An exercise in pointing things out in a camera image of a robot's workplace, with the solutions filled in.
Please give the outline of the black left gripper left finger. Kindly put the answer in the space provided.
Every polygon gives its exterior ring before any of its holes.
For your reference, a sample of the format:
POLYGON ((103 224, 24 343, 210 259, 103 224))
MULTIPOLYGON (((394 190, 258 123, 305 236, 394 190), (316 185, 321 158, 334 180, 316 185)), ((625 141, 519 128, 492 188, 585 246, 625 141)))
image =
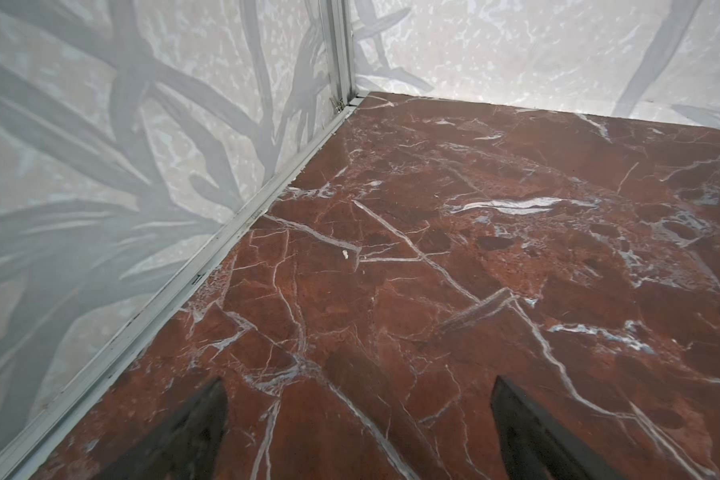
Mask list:
POLYGON ((222 379, 209 381, 98 479, 210 479, 228 414, 222 379))

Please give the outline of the aluminium frame post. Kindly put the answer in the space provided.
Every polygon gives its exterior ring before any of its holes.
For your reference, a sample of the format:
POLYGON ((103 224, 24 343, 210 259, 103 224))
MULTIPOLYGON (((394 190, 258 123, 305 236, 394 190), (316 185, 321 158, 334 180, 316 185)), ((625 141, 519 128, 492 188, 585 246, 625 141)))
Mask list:
POLYGON ((334 109, 341 112, 358 96, 349 2, 320 0, 318 4, 330 67, 331 102, 334 109))

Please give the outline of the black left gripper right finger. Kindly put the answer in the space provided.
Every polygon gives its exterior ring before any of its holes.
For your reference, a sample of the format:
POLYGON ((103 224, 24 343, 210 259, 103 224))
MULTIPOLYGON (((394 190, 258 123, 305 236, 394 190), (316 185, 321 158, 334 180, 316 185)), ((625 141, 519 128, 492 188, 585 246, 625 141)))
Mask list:
POLYGON ((511 479, 620 479, 622 475, 509 378, 491 393, 504 469, 511 479))

